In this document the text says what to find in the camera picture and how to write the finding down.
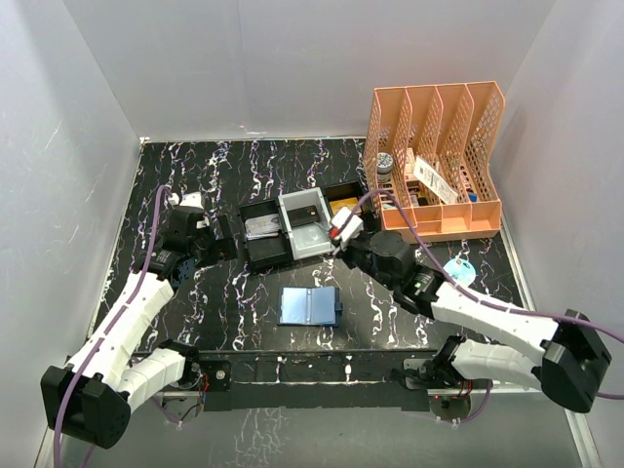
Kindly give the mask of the gold credit card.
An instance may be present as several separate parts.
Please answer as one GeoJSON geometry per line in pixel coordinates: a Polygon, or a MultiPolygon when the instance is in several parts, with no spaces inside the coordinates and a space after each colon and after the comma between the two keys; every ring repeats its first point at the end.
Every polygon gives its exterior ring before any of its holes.
{"type": "Polygon", "coordinates": [[[342,198],[330,201],[331,209],[335,214],[343,208],[352,211],[357,204],[358,199],[356,197],[342,198]]]}

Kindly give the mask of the white labelled flat package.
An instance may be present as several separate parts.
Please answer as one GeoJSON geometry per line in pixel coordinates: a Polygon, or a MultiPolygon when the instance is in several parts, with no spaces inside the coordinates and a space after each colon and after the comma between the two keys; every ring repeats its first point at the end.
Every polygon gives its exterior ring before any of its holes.
{"type": "Polygon", "coordinates": [[[443,176],[422,157],[417,156],[413,168],[414,177],[427,187],[442,203],[452,205],[457,202],[457,192],[443,176]]]}

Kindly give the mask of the dark grey striped card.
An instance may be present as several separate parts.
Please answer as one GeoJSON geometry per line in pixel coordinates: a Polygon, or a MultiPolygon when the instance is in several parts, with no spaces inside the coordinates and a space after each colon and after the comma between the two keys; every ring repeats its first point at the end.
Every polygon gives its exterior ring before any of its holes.
{"type": "Polygon", "coordinates": [[[292,228],[321,221],[317,207],[314,205],[290,210],[288,218],[292,228]]]}

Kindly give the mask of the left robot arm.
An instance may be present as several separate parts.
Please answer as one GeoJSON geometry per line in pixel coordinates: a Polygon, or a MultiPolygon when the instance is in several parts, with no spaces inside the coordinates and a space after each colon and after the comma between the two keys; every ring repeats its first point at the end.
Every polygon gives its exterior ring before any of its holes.
{"type": "Polygon", "coordinates": [[[236,244],[224,216],[215,235],[201,193],[177,196],[162,186],[157,200],[171,206],[167,223],[150,238],[112,311],[63,367],[50,366],[41,378],[47,422],[57,437],[110,449],[137,408],[170,385],[189,389],[200,380],[192,345],[167,339],[137,364],[132,356],[177,290],[197,270],[235,258],[236,244]]]}

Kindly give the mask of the blue card holder wallet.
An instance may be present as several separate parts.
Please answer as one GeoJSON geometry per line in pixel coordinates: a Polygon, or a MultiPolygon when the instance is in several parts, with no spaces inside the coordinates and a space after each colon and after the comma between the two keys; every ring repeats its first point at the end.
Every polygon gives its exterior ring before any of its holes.
{"type": "Polygon", "coordinates": [[[337,287],[280,288],[277,324],[337,327],[343,305],[337,287]]]}

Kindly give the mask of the white plastic bin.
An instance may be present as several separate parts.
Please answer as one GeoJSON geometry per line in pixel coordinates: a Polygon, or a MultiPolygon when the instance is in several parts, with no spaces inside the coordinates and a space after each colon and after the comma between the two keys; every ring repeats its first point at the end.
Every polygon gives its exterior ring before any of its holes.
{"type": "Polygon", "coordinates": [[[278,204],[294,260],[302,260],[331,252],[332,242],[329,238],[331,218],[324,194],[320,188],[280,195],[278,204]],[[292,228],[288,218],[288,211],[312,205],[317,207],[321,221],[292,228]]]}

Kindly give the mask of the white VIP card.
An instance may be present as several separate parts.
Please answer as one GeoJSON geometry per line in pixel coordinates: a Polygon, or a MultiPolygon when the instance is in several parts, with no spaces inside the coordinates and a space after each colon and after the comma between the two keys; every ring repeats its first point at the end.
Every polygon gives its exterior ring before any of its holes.
{"type": "Polygon", "coordinates": [[[277,214],[267,214],[245,221],[246,237],[250,240],[275,237],[281,228],[281,220],[277,214]]]}

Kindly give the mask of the black tray with gold card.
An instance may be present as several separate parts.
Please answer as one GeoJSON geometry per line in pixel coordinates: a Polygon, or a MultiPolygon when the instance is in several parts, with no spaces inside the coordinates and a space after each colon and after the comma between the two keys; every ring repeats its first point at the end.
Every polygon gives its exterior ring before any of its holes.
{"type": "MultiPolygon", "coordinates": [[[[367,189],[359,180],[350,180],[333,185],[322,187],[325,201],[328,205],[330,217],[335,213],[332,211],[330,201],[356,197],[359,200],[367,193],[367,189]]],[[[368,199],[364,205],[358,210],[357,215],[363,220],[366,231],[378,231],[380,229],[380,221],[374,211],[371,199],[368,199]]]]}

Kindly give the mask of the black tray with blue card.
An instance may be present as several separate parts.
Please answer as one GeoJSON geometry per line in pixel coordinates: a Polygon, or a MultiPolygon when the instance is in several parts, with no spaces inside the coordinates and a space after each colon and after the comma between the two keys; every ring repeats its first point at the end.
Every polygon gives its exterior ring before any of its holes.
{"type": "Polygon", "coordinates": [[[293,263],[290,240],[276,198],[241,205],[238,214],[252,272],[264,272],[293,263]]]}

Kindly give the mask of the blister pack with blue tool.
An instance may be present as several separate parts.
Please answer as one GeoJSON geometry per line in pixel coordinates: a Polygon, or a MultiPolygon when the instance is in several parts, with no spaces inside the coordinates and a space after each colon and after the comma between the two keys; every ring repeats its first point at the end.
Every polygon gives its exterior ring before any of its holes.
{"type": "Polygon", "coordinates": [[[477,277],[476,269],[472,263],[461,257],[450,259],[445,264],[444,270],[455,282],[463,287],[470,287],[477,277]]]}

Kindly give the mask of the round jar with patterned lid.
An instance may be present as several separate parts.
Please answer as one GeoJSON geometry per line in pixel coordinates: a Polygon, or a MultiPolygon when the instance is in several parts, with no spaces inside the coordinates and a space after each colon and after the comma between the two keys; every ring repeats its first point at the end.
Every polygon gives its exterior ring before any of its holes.
{"type": "Polygon", "coordinates": [[[394,157],[387,152],[379,152],[376,157],[376,178],[379,184],[389,183],[394,169],[394,157]]]}

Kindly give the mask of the orange desk file organizer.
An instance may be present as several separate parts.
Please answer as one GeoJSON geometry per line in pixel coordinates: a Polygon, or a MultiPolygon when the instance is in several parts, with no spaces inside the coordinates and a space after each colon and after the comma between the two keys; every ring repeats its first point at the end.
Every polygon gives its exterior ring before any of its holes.
{"type": "Polygon", "coordinates": [[[363,164],[383,230],[410,243],[491,238],[501,229],[502,202],[489,161],[505,98],[494,81],[374,90],[363,164]],[[376,157],[394,157],[389,183],[376,178],[376,157]],[[413,175],[422,157],[457,192],[442,203],[413,175]]]}

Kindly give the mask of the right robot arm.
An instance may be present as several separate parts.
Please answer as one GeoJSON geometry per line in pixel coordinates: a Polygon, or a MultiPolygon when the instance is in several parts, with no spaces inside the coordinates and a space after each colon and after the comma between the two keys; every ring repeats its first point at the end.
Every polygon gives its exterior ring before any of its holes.
{"type": "Polygon", "coordinates": [[[490,343],[451,336],[408,378],[454,387],[466,380],[497,380],[540,390],[552,402],[587,413],[611,363],[604,330],[576,311],[550,317],[464,288],[448,273],[419,260],[395,232],[366,231],[347,208],[330,221],[334,255],[384,286],[406,311],[454,324],[490,343]]]}

